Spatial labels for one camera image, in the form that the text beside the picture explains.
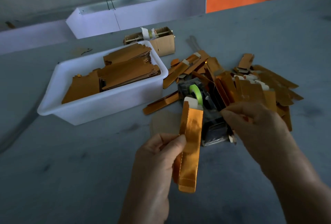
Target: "hand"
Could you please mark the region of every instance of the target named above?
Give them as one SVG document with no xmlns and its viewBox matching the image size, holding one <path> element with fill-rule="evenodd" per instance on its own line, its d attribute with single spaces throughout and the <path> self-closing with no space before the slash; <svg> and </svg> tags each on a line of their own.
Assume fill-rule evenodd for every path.
<svg viewBox="0 0 331 224">
<path fill-rule="evenodd" d="M 186 145 L 185 135 L 156 134 L 136 152 L 120 223 L 164 223 L 172 165 Z"/>
<path fill-rule="evenodd" d="M 302 154 L 285 122 L 262 104 L 241 102 L 230 105 L 221 114 L 267 177 Z M 253 123 L 241 115 L 250 117 Z"/>
</svg>

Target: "person's left hand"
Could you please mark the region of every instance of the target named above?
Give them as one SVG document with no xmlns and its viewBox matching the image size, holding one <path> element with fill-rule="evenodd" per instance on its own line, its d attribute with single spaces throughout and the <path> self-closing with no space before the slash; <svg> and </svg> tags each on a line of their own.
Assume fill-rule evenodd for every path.
<svg viewBox="0 0 331 224">
<path fill-rule="evenodd" d="M 166 221 L 172 165 L 185 145 L 185 135 L 162 133 L 138 149 L 118 224 Z"/>
</svg>

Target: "black cable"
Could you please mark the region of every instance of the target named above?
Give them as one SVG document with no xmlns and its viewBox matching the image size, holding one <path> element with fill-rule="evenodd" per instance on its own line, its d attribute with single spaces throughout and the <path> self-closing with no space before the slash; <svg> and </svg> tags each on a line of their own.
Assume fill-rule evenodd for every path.
<svg viewBox="0 0 331 224">
<path fill-rule="evenodd" d="M 114 4 L 113 4 L 113 0 L 110 0 L 110 1 L 112 2 L 112 5 L 113 5 L 114 10 L 116 10 L 115 7 L 114 7 Z M 106 2 L 107 2 L 108 10 L 110 10 L 109 9 L 109 5 L 108 5 L 108 0 L 106 0 Z"/>
</svg>

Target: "forearm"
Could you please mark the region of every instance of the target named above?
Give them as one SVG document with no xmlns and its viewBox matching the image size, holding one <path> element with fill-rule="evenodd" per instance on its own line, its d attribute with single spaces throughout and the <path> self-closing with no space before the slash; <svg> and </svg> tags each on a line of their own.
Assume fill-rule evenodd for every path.
<svg viewBox="0 0 331 224">
<path fill-rule="evenodd" d="M 268 172 L 288 223 L 331 223 L 331 191 L 301 151 Z"/>
</svg>

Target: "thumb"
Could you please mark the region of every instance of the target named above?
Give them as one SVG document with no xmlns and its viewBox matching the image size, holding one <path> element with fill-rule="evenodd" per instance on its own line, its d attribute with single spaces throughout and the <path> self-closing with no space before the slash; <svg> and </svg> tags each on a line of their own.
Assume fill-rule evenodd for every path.
<svg viewBox="0 0 331 224">
<path fill-rule="evenodd" d="M 251 126 L 251 124 L 246 122 L 240 115 L 232 111 L 225 109 L 221 111 L 221 114 L 226 123 L 228 123 L 229 126 L 231 126 L 231 128 L 235 130 L 239 136 L 241 133 L 245 133 Z"/>
<path fill-rule="evenodd" d="M 185 145 L 186 137 L 185 135 L 180 135 L 176 139 L 169 142 L 165 148 L 162 149 L 160 155 L 174 161 L 176 157 L 183 151 Z"/>
</svg>

